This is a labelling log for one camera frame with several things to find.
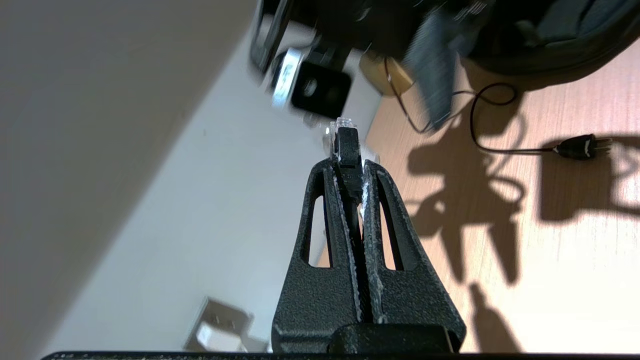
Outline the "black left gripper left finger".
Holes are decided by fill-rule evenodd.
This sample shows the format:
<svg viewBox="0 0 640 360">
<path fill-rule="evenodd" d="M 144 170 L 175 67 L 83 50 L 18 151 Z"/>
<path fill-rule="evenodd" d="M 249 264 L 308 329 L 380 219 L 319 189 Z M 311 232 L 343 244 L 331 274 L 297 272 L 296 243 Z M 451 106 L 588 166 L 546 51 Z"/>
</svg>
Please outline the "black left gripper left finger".
<svg viewBox="0 0 640 360">
<path fill-rule="evenodd" d="M 310 265 L 310 242 L 317 198 L 324 202 L 324 225 L 331 266 Z M 275 353 L 327 353 L 334 332 L 362 320 L 350 230 L 334 162 L 311 168 L 294 250 L 272 321 Z"/>
</svg>

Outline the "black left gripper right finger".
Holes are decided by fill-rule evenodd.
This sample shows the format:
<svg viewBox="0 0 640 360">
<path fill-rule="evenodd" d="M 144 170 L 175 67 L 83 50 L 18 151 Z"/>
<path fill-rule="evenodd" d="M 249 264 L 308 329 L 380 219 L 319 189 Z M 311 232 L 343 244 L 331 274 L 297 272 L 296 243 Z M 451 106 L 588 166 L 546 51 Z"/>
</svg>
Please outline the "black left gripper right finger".
<svg viewBox="0 0 640 360">
<path fill-rule="evenodd" d="M 422 335 L 446 353 L 459 353 L 464 319 L 430 262 L 390 173 L 366 161 L 363 169 L 363 245 L 375 325 Z"/>
</svg>

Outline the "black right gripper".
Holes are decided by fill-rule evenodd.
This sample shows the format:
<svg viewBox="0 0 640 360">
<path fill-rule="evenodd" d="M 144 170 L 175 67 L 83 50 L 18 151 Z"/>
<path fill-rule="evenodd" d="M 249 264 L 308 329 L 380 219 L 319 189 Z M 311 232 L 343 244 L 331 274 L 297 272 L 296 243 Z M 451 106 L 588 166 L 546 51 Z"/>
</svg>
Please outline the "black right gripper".
<svg viewBox="0 0 640 360">
<path fill-rule="evenodd" d="M 250 73 L 254 76 L 266 75 L 277 57 L 290 23 L 311 29 L 313 33 L 309 43 L 290 45 L 290 48 L 306 51 L 316 47 L 321 39 L 317 22 L 315 0 L 257 0 L 249 46 Z"/>
</svg>

